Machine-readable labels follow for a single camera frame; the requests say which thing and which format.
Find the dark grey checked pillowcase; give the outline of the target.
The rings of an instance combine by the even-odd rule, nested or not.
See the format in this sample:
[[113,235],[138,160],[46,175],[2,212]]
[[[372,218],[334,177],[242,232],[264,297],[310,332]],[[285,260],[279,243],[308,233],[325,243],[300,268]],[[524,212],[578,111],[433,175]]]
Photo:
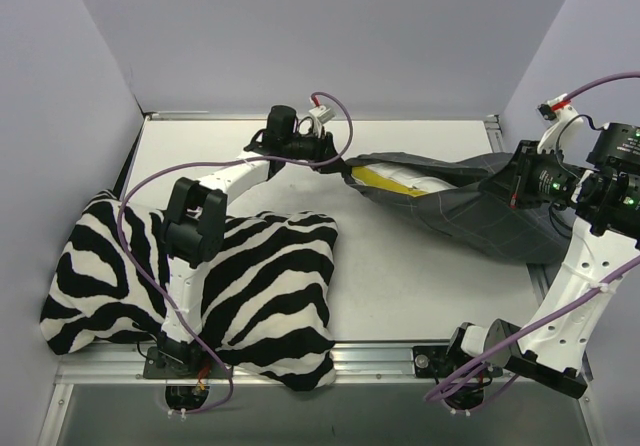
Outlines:
[[[461,161],[442,161],[404,152],[361,154],[346,161],[345,184],[375,204],[425,230],[501,261],[554,264],[562,261],[569,240],[555,231],[548,211],[539,207],[512,210],[480,190],[481,182],[503,169],[507,153],[487,153]],[[437,177],[454,189],[409,197],[361,186],[351,175],[354,166],[392,163]]]

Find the white pillow with yellow edge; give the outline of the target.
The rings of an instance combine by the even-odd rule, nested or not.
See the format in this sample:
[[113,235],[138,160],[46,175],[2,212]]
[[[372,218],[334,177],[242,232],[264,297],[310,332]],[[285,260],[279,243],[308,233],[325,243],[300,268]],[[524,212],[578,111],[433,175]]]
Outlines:
[[452,184],[442,179],[425,176],[409,167],[392,163],[354,166],[351,175],[361,186],[409,197],[421,197],[454,189]]

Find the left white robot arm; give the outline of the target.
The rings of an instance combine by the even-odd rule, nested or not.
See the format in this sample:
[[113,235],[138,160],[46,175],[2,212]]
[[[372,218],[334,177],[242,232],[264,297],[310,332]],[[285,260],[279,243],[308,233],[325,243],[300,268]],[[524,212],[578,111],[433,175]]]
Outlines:
[[325,124],[334,111],[317,104],[299,129],[296,111],[284,105],[271,108],[266,127],[259,130],[237,157],[238,162],[196,180],[181,178],[173,186],[161,229],[172,300],[157,340],[158,355],[180,377],[196,374],[203,350],[195,337],[203,328],[201,304],[207,265],[220,252],[228,205],[250,188],[269,181],[283,167],[283,158],[316,164],[337,155]]

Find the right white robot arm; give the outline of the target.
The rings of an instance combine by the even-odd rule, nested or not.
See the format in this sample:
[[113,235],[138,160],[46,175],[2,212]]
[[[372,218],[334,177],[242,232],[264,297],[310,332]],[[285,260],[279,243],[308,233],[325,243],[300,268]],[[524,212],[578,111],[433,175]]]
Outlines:
[[501,368],[572,398],[587,342],[624,276],[639,264],[639,129],[608,123],[588,167],[562,162],[558,146],[520,142],[507,166],[482,184],[513,210],[557,206],[576,219],[566,255],[529,322],[461,325],[443,351],[452,372],[427,394],[444,400],[486,367]]

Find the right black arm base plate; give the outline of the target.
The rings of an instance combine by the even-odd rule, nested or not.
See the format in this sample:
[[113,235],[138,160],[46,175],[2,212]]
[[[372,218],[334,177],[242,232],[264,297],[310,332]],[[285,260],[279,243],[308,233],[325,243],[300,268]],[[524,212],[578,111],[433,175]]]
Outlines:
[[417,378],[442,380],[472,359],[466,353],[450,352],[445,344],[416,345],[411,352]]

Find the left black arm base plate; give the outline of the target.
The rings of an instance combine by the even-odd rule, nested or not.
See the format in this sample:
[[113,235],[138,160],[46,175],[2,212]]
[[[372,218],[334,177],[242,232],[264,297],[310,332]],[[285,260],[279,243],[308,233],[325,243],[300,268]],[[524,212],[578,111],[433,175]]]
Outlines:
[[142,372],[144,379],[150,380],[196,380],[226,379],[227,374],[204,352],[196,353],[195,359],[181,363],[161,353],[157,347],[150,347],[145,353],[146,360]]

